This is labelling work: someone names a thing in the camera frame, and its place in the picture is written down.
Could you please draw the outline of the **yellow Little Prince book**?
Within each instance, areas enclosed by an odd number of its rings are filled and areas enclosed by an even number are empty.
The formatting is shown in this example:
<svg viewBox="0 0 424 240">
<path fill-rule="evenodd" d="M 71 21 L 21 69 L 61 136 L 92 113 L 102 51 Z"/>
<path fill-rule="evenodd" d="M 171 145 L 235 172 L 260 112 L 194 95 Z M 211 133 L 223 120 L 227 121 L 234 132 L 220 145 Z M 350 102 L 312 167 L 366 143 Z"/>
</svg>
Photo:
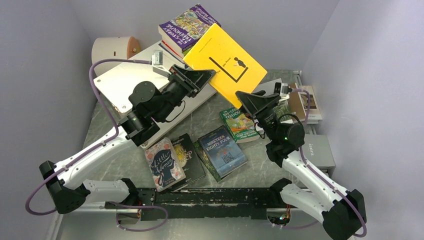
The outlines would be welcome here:
<svg viewBox="0 0 424 240">
<path fill-rule="evenodd" d="M 216 23 L 183 61 L 193 70 L 215 70 L 209 84 L 237 109 L 242 103 L 236 92 L 252 93 L 267 74 L 267 70 Z"/>
</svg>

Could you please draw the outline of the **blue Nineteen Eighty-Four book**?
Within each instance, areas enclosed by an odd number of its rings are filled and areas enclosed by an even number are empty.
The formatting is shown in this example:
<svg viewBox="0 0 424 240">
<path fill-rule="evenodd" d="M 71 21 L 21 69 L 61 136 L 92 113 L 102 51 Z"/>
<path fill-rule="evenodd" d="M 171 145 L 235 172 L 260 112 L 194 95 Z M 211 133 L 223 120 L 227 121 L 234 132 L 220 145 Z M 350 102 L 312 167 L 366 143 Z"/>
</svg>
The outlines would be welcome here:
<svg viewBox="0 0 424 240">
<path fill-rule="evenodd" d="M 201 136 L 198 142 L 221 178 L 248 162 L 248 158 L 224 125 Z"/>
</svg>

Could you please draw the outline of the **black Moon and Sixpence book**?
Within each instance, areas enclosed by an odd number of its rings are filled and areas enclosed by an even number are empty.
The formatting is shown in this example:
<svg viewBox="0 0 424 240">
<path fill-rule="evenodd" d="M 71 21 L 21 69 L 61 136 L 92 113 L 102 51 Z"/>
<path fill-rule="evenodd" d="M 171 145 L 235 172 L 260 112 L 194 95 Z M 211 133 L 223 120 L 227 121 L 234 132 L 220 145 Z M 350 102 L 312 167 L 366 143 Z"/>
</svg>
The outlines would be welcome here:
<svg viewBox="0 0 424 240">
<path fill-rule="evenodd" d="M 176 192 L 204 178 L 206 173 L 188 133 L 173 139 L 171 142 L 185 174 L 183 180 L 171 187 L 171 191 Z"/>
</svg>

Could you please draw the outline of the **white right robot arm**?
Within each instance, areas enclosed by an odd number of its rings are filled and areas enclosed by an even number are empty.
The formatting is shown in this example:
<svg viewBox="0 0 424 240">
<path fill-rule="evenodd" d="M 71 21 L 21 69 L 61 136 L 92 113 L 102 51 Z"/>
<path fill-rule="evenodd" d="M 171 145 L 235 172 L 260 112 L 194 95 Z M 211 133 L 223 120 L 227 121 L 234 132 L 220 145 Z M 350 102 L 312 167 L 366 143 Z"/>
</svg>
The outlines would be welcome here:
<svg viewBox="0 0 424 240">
<path fill-rule="evenodd" d="M 287 204 L 307 213 L 333 240 L 365 237 L 368 229 L 364 196 L 357 189 L 348 190 L 336 183 L 305 157 L 303 122 L 294 115 L 295 123 L 283 123 L 274 111 L 281 96 L 264 95 L 263 91 L 256 94 L 237 91 L 235 95 L 241 102 L 240 110 L 258 121 L 269 138 L 265 146 L 268 158 L 307 188 L 303 190 L 283 178 L 270 193 L 270 202 L 275 207 Z"/>
</svg>

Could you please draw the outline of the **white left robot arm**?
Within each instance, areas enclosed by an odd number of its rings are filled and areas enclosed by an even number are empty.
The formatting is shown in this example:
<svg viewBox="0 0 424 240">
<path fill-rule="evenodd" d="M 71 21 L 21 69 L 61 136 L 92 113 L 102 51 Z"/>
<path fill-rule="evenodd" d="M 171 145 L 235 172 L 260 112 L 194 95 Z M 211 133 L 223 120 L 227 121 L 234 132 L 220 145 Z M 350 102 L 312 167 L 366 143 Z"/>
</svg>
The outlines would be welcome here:
<svg viewBox="0 0 424 240">
<path fill-rule="evenodd" d="M 155 144 L 162 136 L 161 128 L 178 122 L 189 99 L 197 99 L 215 75 L 211 69 L 190 70 L 173 65 L 165 72 L 168 83 L 163 89 L 150 81 L 138 83 L 128 98 L 131 111 L 115 122 L 112 130 L 74 156 L 40 165 L 54 209 L 68 214 L 83 204 L 101 201 L 134 207 L 139 194 L 131 180 L 93 181 L 90 175 L 122 152 Z"/>
</svg>

